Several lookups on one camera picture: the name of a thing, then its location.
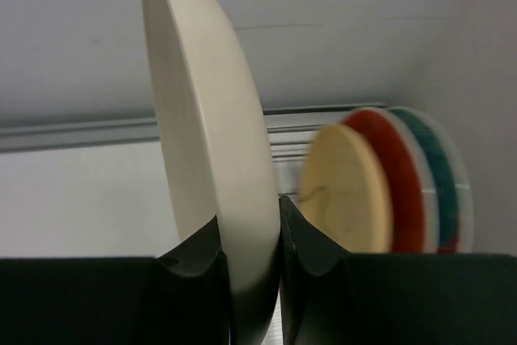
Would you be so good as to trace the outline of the cream bear plate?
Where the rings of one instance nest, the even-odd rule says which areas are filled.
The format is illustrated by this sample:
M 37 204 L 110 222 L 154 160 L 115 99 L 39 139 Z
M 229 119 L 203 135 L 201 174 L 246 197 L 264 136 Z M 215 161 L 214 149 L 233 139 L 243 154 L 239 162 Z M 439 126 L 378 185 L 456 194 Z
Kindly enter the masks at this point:
M 280 282 L 280 209 L 250 68 L 217 0 L 141 0 L 178 235 L 216 219 L 229 271 L 231 341 L 260 344 Z

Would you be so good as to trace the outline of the yellow plate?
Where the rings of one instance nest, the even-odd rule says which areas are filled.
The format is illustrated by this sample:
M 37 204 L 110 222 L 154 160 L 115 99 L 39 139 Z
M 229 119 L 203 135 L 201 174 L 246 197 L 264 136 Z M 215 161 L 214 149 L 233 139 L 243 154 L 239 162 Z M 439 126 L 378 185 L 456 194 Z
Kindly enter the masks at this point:
M 372 147 L 355 130 L 319 130 L 301 169 L 299 209 L 327 237 L 353 253 L 388 253 L 393 240 L 389 185 Z

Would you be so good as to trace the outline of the red teal floral plate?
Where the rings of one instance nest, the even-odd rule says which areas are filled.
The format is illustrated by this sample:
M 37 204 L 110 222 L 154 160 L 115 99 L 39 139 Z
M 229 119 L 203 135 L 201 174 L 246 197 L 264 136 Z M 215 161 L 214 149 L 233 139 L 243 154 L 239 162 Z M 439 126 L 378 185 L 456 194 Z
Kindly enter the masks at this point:
M 435 183 L 439 210 L 439 253 L 469 253 L 474 239 L 473 193 L 463 158 L 445 128 L 423 111 L 389 109 L 413 133 Z
M 409 127 L 394 113 L 377 107 L 358 108 L 343 123 L 367 140 L 385 172 L 393 206 L 391 251 L 435 254 L 439 245 L 435 183 Z

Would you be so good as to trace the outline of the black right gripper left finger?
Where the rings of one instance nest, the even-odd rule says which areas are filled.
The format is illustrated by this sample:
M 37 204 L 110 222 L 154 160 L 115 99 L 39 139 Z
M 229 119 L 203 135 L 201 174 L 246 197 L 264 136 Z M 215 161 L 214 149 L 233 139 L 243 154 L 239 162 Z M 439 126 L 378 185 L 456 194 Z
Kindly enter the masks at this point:
M 226 344 L 216 220 L 153 257 L 3 259 L 4 344 Z

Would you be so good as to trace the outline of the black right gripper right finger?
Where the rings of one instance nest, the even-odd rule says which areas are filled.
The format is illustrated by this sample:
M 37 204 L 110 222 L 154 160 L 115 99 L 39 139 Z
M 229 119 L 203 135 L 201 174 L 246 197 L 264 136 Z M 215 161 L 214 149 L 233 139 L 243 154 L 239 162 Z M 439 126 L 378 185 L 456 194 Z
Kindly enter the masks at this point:
M 357 254 L 280 198 L 286 344 L 513 344 L 516 259 Z

